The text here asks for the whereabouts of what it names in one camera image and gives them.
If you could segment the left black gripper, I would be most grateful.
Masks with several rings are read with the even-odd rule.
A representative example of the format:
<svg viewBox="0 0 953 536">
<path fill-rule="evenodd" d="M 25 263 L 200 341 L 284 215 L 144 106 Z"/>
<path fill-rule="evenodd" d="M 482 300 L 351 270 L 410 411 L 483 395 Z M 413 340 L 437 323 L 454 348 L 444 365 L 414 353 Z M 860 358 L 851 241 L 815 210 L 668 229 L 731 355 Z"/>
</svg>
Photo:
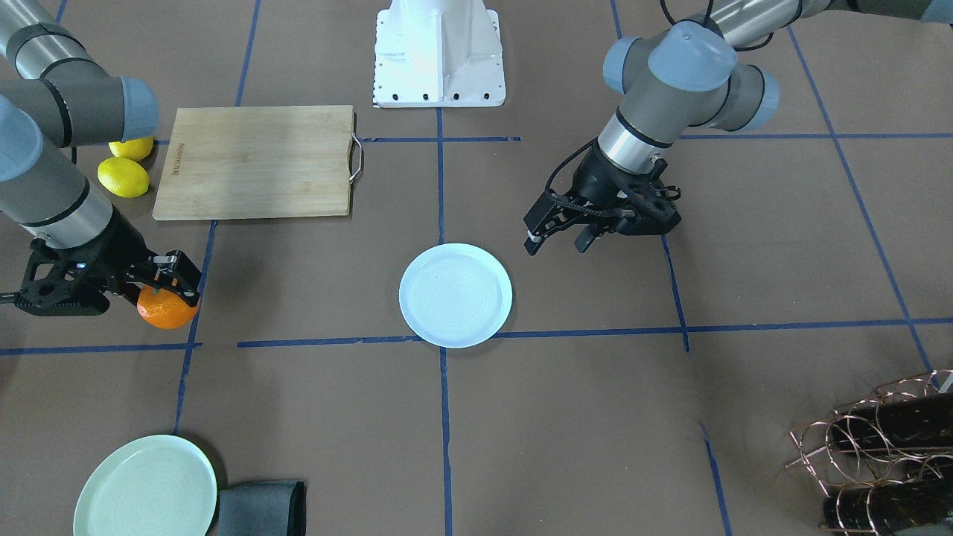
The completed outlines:
<svg viewBox="0 0 953 536">
<path fill-rule="evenodd" d="M 575 205 L 594 211 L 610 211 L 610 216 L 596 216 L 591 210 L 578 210 L 541 194 L 525 214 L 527 227 L 524 248 L 535 255 L 551 235 L 575 225 L 586 225 L 574 240 L 579 253 L 605 234 L 664 235 L 681 223 L 675 200 L 681 196 L 677 187 L 664 185 L 660 176 L 667 167 L 661 157 L 649 164 L 647 173 L 630 173 L 617 167 L 598 143 L 587 150 L 573 174 L 566 197 Z"/>
</svg>

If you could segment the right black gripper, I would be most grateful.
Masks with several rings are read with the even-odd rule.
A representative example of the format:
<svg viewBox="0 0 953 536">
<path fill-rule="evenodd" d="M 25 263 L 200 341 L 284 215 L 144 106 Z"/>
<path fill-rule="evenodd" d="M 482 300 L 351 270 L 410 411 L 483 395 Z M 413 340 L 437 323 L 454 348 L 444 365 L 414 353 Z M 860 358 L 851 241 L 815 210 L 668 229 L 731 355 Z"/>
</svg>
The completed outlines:
<svg viewBox="0 0 953 536">
<path fill-rule="evenodd" d="M 82 246 L 55 249 L 34 238 L 30 248 L 13 306 L 33 316 L 98 316 L 108 311 L 110 295 L 136 305 L 140 293 L 159 291 L 200 305 L 201 272 L 194 262 L 185 253 L 156 255 L 117 209 L 104 231 Z"/>
</svg>

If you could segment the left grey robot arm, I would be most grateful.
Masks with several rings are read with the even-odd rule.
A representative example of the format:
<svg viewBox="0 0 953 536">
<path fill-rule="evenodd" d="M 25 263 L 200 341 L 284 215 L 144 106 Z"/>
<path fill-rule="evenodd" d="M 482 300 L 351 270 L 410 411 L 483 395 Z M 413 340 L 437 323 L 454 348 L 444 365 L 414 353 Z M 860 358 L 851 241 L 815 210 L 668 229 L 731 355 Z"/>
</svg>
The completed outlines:
<svg viewBox="0 0 953 536">
<path fill-rule="evenodd" d="M 622 102 L 599 135 L 576 151 L 569 189 L 546 185 L 524 223 L 529 255 L 551 235 L 581 226 L 585 252 L 606 234 L 664 235 L 681 223 L 681 191 L 663 184 L 665 153 L 693 127 L 750 131 L 773 118 L 780 88 L 769 72 L 739 63 L 740 51 L 824 11 L 951 23 L 949 1 L 712 1 L 650 39 L 627 37 L 603 62 Z"/>
</svg>

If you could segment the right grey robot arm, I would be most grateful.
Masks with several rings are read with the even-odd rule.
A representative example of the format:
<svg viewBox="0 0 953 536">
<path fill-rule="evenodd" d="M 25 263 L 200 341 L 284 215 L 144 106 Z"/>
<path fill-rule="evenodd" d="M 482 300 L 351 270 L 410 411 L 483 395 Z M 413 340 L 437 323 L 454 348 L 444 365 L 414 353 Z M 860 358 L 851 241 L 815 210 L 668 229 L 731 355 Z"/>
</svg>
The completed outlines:
<svg viewBox="0 0 953 536">
<path fill-rule="evenodd" d="M 188 256 L 157 254 L 64 155 L 130 141 L 158 127 L 156 96 L 112 76 L 36 1 L 2 3 L 2 214 L 33 235 L 18 290 L 2 302 L 34 316 L 97 316 L 109 296 L 160 301 L 195 313 L 201 274 Z"/>
</svg>

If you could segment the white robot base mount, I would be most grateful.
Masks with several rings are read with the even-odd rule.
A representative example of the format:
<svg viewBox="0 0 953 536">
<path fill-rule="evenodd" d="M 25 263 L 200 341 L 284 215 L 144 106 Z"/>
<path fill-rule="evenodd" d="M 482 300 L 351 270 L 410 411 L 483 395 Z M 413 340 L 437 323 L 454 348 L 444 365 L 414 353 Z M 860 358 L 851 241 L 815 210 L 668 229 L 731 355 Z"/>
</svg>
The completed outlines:
<svg viewBox="0 0 953 536">
<path fill-rule="evenodd" d="M 392 1 L 375 20 L 372 105 L 501 106 L 500 17 L 482 1 Z"/>
</svg>

